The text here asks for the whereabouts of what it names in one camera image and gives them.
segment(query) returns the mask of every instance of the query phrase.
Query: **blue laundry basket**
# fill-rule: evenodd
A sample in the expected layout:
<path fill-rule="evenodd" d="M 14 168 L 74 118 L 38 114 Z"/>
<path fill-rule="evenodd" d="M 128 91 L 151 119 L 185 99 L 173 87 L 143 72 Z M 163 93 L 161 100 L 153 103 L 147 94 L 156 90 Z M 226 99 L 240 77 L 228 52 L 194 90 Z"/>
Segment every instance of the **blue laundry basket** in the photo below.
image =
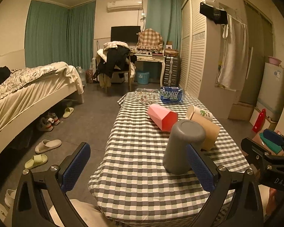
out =
<path fill-rule="evenodd" d="M 148 84 L 149 72 L 137 72 L 137 79 L 139 84 Z"/>

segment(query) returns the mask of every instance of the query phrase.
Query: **blue water bottle package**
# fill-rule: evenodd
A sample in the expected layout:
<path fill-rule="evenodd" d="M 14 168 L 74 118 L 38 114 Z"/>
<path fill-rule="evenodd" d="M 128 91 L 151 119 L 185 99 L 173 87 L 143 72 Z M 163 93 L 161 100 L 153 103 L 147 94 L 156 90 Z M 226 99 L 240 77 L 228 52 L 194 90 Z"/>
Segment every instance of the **blue water bottle package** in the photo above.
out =
<path fill-rule="evenodd" d="M 164 103 L 180 103 L 185 98 L 185 92 L 179 87 L 163 86 L 160 89 L 160 99 Z"/>

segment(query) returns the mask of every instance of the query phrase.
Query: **beige cup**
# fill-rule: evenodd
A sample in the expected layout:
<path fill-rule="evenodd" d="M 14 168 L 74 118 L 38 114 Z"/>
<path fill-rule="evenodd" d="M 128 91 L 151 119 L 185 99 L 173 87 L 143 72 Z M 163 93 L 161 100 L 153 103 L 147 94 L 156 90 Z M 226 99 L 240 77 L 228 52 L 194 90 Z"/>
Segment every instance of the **beige cup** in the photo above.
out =
<path fill-rule="evenodd" d="M 185 119 L 191 120 L 193 114 L 198 114 L 209 121 L 213 120 L 213 114 L 211 112 L 198 108 L 197 106 L 190 105 L 186 111 Z"/>
<path fill-rule="evenodd" d="M 196 112 L 192 115 L 191 120 L 199 123 L 205 129 L 206 138 L 202 144 L 202 149 L 206 151 L 211 150 L 218 138 L 220 126 L 212 123 Z"/>

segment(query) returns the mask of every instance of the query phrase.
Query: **sneaker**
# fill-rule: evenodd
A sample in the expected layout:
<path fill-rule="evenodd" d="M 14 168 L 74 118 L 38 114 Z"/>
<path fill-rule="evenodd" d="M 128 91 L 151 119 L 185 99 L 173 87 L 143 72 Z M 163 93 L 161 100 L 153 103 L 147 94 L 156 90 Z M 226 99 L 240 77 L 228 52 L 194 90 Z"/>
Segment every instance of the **sneaker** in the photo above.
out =
<path fill-rule="evenodd" d="M 51 113 L 51 112 L 48 112 L 48 114 L 46 115 L 46 118 L 48 118 L 48 121 L 50 121 L 50 123 L 52 123 L 53 125 L 57 125 L 60 123 L 58 117 L 56 116 L 55 113 Z"/>
<path fill-rule="evenodd" d="M 37 129 L 39 131 L 52 131 L 53 126 L 46 118 L 41 118 L 37 123 Z"/>

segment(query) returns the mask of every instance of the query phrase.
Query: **louvered door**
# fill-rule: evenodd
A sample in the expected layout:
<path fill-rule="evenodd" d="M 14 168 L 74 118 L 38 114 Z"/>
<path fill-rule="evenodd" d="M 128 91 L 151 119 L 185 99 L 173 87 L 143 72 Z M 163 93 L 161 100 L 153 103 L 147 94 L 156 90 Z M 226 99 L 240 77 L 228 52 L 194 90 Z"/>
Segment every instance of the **louvered door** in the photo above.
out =
<path fill-rule="evenodd" d="M 188 61 L 188 80 L 185 90 L 189 95 L 198 97 L 203 67 L 205 48 L 205 16 L 200 14 L 200 2 L 191 0 L 192 3 L 192 43 L 190 60 Z"/>
<path fill-rule="evenodd" d="M 180 53 L 180 80 L 179 85 L 185 89 L 188 76 L 188 63 L 190 62 L 191 38 L 192 38 L 192 7 L 191 0 L 188 0 L 182 9 L 182 41 Z"/>

